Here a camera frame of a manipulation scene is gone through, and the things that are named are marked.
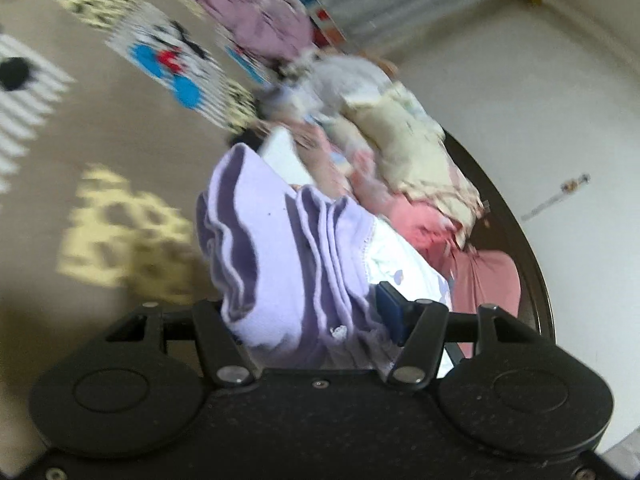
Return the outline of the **white grey clothes pile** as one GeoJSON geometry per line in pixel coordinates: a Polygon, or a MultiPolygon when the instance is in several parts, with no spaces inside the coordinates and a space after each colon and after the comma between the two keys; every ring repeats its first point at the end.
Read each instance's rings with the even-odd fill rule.
{"type": "Polygon", "coordinates": [[[277,78],[254,91],[258,116],[293,122],[330,122],[345,101],[380,96],[397,68],[382,58],[310,50],[276,69],[277,78]]]}

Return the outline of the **dark wooden bed footboard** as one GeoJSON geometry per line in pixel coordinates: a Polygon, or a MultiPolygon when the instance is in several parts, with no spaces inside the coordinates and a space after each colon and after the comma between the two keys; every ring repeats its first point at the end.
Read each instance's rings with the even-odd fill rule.
{"type": "Polygon", "coordinates": [[[555,342],[555,324],[547,284],[518,219],[485,170],[448,131],[445,132],[445,146],[485,203],[485,215],[475,223],[469,242],[476,249],[500,250],[511,257],[521,283],[518,319],[544,338],[555,342]]]}

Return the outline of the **alphabet foam headboard panel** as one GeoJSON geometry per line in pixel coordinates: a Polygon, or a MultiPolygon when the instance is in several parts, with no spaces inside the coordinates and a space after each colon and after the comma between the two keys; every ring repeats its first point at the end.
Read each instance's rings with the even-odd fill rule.
{"type": "Polygon", "coordinates": [[[334,19],[320,0],[299,0],[303,3],[314,28],[314,44],[317,47],[341,48],[346,39],[334,19]]]}

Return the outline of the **brown Mickey Mouse blanket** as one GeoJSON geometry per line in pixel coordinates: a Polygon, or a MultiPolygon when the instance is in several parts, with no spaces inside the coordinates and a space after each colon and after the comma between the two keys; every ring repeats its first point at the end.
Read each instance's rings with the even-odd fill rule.
{"type": "Polygon", "coordinates": [[[247,76],[184,0],[1,0],[1,51],[34,76],[1,96],[1,472],[43,454],[30,389],[137,307],[217,299],[195,204],[247,76]],[[182,106],[128,58],[126,25],[202,48],[205,102],[182,106]]]}

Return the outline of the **white quilted cloth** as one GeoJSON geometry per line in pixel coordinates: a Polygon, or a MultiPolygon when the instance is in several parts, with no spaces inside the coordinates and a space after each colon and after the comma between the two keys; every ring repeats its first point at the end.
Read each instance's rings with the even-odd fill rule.
{"type": "Polygon", "coordinates": [[[296,144],[287,128],[277,126],[270,130],[258,148],[258,155],[288,185],[315,185],[306,166],[299,159],[296,144]]]}

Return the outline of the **pink red blanket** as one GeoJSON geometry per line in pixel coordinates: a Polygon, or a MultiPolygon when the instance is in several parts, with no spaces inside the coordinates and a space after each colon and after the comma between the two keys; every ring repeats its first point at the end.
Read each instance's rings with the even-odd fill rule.
{"type": "Polygon", "coordinates": [[[370,151],[356,151],[350,163],[349,181],[360,205],[388,220],[446,280],[454,312],[474,314],[483,304],[494,304],[518,316],[521,281],[511,257],[498,250],[460,248],[457,223],[428,203],[413,203],[406,196],[391,193],[375,177],[370,151]]]}

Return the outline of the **purple floral duvet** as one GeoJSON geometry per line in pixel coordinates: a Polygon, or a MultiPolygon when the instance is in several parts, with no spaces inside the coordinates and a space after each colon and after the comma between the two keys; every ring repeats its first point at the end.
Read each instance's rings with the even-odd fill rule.
{"type": "Polygon", "coordinates": [[[314,31],[299,0],[195,0],[255,58],[293,61],[314,45],[314,31]]]}

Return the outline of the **white floral purple-trim jacket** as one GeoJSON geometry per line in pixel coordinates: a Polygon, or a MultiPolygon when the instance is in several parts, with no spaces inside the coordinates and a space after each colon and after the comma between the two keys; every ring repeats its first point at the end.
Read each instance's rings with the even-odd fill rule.
{"type": "Polygon", "coordinates": [[[348,196],[294,190],[244,144],[198,196],[196,229],[224,324],[262,367],[386,375],[399,348],[375,286],[451,304],[447,281],[386,221],[348,196]]]}

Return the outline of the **cream yellow quilt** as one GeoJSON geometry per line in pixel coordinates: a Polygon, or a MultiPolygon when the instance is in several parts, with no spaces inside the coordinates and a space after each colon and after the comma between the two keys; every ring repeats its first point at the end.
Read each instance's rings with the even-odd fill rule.
{"type": "Polygon", "coordinates": [[[454,240],[462,248],[484,216],[484,205],[449,155],[444,129],[416,96],[394,82],[380,96],[345,96],[342,112],[375,146],[373,173],[392,196],[408,200],[413,208],[437,209],[451,222],[454,240]]]}

